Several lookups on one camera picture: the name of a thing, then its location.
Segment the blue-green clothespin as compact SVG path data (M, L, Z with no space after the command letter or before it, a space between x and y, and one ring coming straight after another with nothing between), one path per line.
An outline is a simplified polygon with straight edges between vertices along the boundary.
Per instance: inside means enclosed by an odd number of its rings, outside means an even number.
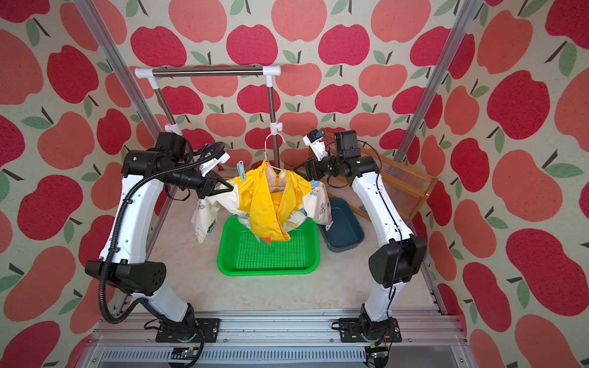
M242 160L240 160L239 162L237 162L236 169L238 171L240 180L242 182L245 182L246 181L245 165L244 165L244 162Z

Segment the white dinosaur print jacket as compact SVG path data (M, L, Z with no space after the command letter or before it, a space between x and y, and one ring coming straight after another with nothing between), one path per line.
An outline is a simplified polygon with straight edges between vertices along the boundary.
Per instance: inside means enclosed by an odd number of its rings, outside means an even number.
M230 193L199 201L192 217L197 242L204 242L214 230L221 208L267 243L289 241L290 232L307 219L327 227L333 223L331 203L321 182L297 174L281 179L278 188L271 188L265 180L244 184L235 178L229 182L233 185Z

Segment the yellow jacket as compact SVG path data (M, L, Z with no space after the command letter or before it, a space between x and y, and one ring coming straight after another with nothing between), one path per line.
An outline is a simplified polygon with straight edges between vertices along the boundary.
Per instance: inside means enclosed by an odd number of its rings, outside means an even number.
M307 218L323 220L325 192L321 187L314 188L290 170L275 171L266 161L245 174L245 182L236 176L229 183L237 188L237 211L245 213L254 236L268 244L288 242L290 231Z

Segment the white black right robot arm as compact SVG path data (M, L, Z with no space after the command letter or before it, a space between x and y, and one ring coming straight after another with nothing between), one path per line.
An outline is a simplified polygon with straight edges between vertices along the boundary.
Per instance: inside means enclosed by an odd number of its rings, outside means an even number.
M394 302L425 258L426 240L414 235L403 221L385 190L374 158L361 154L356 132L337 132L334 154L328 153L323 136L320 131L312 130L303 137L305 145L314 153L313 158L302 164L303 177L313 180L345 178L367 210L379 245L368 261L374 285L361 307L357 326L350 330L359 332L368 342L380 342L393 327Z

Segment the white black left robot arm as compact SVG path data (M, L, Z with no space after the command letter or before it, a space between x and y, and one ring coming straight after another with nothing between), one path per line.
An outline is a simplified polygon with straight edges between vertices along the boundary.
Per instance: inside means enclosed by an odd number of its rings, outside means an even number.
M231 192L233 187L213 173L228 158L223 143L194 150L177 133L160 133L155 147L125 156L121 200L110 237L98 259L85 265L86 274L99 282L98 303L106 322L120 324L142 305L160 322L164 337L205 343L193 307L166 284L167 267L147 261L147 238L163 190L176 187L201 199Z

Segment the green plastic basket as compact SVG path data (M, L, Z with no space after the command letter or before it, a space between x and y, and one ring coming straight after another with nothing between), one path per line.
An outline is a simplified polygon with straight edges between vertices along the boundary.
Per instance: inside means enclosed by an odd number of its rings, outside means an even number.
M223 227L217 266L230 277L310 274L321 261L318 226L307 219L288 242L266 243L233 216Z

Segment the dark blue plastic bin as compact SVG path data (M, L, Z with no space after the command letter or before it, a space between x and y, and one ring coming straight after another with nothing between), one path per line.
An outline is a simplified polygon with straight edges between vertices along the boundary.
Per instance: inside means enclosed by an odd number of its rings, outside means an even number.
M319 225L328 250L334 253L357 248L364 241L364 230L349 204L340 198L331 198L333 223L329 229Z

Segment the wooden glass shelf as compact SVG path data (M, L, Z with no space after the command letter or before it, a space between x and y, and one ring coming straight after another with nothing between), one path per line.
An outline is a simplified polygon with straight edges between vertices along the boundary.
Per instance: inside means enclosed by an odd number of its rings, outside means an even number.
M393 201L398 213L406 221L411 221L421 206L432 193L438 179L411 169L392 159L381 157L368 147L359 143L362 156L371 156L380 167L380 177L383 179L385 190ZM352 210L365 219L370 219L363 202L348 185L345 178L332 178L328 186L328 195L331 198L342 198L348 202Z

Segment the steel white clothes rack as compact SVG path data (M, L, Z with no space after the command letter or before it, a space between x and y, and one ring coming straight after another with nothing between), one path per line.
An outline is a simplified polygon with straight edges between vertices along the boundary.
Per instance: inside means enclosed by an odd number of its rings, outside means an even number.
M156 105L163 131L182 133L194 143L223 140L229 161L217 170L228 172L242 160L253 167L268 157L279 167L283 138L274 85L278 66L132 67L142 93Z

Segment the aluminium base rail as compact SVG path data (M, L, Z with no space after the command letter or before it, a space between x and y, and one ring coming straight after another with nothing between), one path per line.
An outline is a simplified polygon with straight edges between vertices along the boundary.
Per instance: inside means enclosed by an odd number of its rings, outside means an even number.
M196 318L206 342L177 341L148 314L100 323L75 367L474 367L456 317L397 309L385 337L367 342L356 310L218 311Z

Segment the left aluminium frame post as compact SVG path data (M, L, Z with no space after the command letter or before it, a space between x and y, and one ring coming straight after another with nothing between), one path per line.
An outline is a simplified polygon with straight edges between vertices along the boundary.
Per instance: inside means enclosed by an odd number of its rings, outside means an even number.
M122 58L121 53L118 51L118 47L111 36L106 23L101 18L98 8L92 1L75 0L74 3L77 6L78 11L81 13L86 26L89 28L100 49L104 53L105 58L110 62L111 67L114 69L122 87L127 92L133 105L136 107L137 113L143 118L147 130L152 138L156 140L158 134L163 130L159 125L158 120L150 111L139 84Z

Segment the aluminium frame post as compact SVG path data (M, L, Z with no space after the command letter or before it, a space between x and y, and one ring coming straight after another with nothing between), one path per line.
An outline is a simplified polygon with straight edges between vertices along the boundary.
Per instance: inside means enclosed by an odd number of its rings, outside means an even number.
M143 118L147 130L152 138L156 140L158 134L163 130L159 125L158 120L150 111L139 84L122 58L121 53L118 51L118 47L111 36L106 23L101 18L98 8L92 1L75 0L74 3L77 6L78 11L81 13L86 26L89 28L100 49L104 53L105 58L110 62L111 67L114 69L122 87L127 92L133 105L136 107L137 113Z
M483 1L467 0L461 1L463 5L457 12L456 20L450 29L449 36L441 51L437 64L432 69L422 98L417 104L416 112L412 115L409 121L409 126L401 141L400 147L397 149L394 161L402 163L406 159L409 148L414 141L417 130L421 124L425 122L426 113L429 111L435 96L437 95L439 86L443 83L445 77L449 77L449 66L454 60L470 25L475 18Z

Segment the right aluminium frame post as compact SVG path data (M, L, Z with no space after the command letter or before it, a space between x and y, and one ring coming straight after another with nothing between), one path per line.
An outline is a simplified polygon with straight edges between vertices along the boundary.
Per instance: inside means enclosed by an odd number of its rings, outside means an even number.
M406 159L409 148L414 141L417 130L421 124L425 122L426 113L429 111L435 96L437 95L439 86L443 83L445 77L449 77L449 66L454 60L470 25L475 18L483 1L467 0L461 1L463 5L457 12L456 20L450 29L449 36L441 51L437 64L432 69L422 98L417 104L416 112L412 115L409 121L409 126L401 141L400 147L397 149L394 161L402 163Z

